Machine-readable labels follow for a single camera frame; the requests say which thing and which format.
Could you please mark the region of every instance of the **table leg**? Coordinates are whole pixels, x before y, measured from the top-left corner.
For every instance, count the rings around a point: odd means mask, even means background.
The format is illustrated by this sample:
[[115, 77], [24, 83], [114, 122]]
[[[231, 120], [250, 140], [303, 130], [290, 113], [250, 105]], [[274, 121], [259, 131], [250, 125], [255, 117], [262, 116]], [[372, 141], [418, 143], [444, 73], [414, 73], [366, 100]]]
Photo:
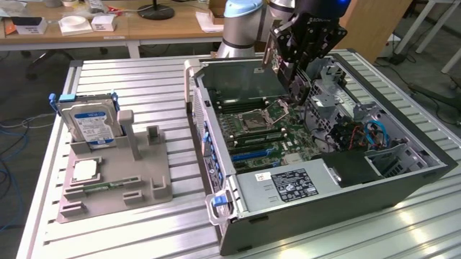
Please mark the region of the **table leg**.
[[457, 1], [457, 3], [453, 3], [452, 7], [448, 9], [448, 11], [445, 12], [445, 14], [441, 16], [441, 18], [440, 18], [440, 20], [438, 20], [438, 22], [437, 22], [434, 28], [430, 30], [430, 33], [429, 33], [428, 36], [425, 37], [425, 40], [422, 41], [422, 43], [421, 43], [421, 45], [420, 45], [420, 47], [418, 47], [418, 49], [417, 49], [417, 53], [421, 53], [421, 52], [425, 50], [425, 48], [426, 48], [429, 42], [430, 42], [432, 39], [434, 38], [436, 33], [438, 32], [440, 28], [441, 28], [442, 25], [445, 24], [448, 18], [452, 16], [452, 14], [453, 14], [454, 10], [457, 9], [458, 5], [460, 5], [460, 1]]
[[397, 46], [396, 54], [402, 52], [408, 42], [410, 41], [410, 39], [412, 39], [412, 37], [413, 37], [413, 35], [414, 35], [414, 33], [416, 33], [421, 23], [422, 23], [425, 17], [428, 16], [428, 13], [432, 10], [432, 8], [434, 7], [434, 5], [436, 5], [434, 1], [429, 1], [429, 3], [426, 4], [425, 9], [422, 10], [417, 20], [414, 21], [414, 23], [412, 25], [412, 28], [409, 29], [409, 32], [405, 34], [405, 37], [404, 37], [401, 43]]
[[130, 58], [140, 58], [139, 55], [139, 41], [132, 40], [127, 42], [128, 52], [130, 52]]
[[454, 56], [452, 57], [452, 59], [449, 60], [444, 68], [441, 69], [441, 72], [444, 74], [449, 72], [449, 70], [453, 68], [454, 64], [460, 61], [460, 59], [461, 59], [461, 48], [458, 52], [456, 52]]

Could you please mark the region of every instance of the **metal slotted table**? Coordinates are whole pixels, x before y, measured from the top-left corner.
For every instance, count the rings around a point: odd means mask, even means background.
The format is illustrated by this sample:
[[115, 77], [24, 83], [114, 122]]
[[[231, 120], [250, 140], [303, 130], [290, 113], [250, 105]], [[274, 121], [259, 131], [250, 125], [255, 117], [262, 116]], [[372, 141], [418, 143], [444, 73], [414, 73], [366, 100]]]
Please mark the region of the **metal slotted table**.
[[[341, 54], [454, 160], [461, 140], [355, 53]], [[68, 141], [56, 117], [17, 258], [222, 258], [209, 223], [183, 101], [183, 63], [209, 56], [98, 60], [70, 68], [64, 93], [112, 89], [135, 112], [135, 131], [160, 125], [167, 135], [171, 202], [59, 224]], [[372, 100], [350, 77], [347, 88]], [[287, 238], [227, 258], [422, 258], [461, 255], [461, 173], [457, 167], [393, 208]]]

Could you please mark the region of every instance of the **desk lamp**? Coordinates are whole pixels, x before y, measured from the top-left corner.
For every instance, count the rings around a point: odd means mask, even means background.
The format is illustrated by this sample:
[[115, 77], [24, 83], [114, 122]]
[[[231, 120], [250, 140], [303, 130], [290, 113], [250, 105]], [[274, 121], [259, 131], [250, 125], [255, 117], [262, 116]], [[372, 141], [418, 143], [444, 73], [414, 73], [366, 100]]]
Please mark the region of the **desk lamp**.
[[174, 9], [158, 4], [158, 0], [152, 0], [152, 4], [143, 5], [138, 8], [138, 14], [150, 20], [166, 20], [174, 16]]

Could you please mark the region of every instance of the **motherboard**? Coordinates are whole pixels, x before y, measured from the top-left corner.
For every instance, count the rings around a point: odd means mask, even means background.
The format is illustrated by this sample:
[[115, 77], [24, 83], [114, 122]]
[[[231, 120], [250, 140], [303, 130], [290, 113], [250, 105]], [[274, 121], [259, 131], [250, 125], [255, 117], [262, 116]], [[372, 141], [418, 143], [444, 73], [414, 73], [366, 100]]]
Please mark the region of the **motherboard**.
[[215, 107], [237, 173], [309, 161], [321, 153], [299, 112], [281, 98], [258, 98]]

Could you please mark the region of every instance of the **green circuit board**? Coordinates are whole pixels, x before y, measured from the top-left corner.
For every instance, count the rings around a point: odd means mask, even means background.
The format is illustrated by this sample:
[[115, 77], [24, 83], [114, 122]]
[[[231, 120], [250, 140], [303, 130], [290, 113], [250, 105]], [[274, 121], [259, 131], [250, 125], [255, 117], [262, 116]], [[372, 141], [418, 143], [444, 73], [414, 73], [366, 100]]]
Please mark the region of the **green circuit board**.
[[321, 153], [298, 114], [278, 98], [267, 99], [263, 108], [250, 111], [217, 111], [238, 173], [305, 162]]

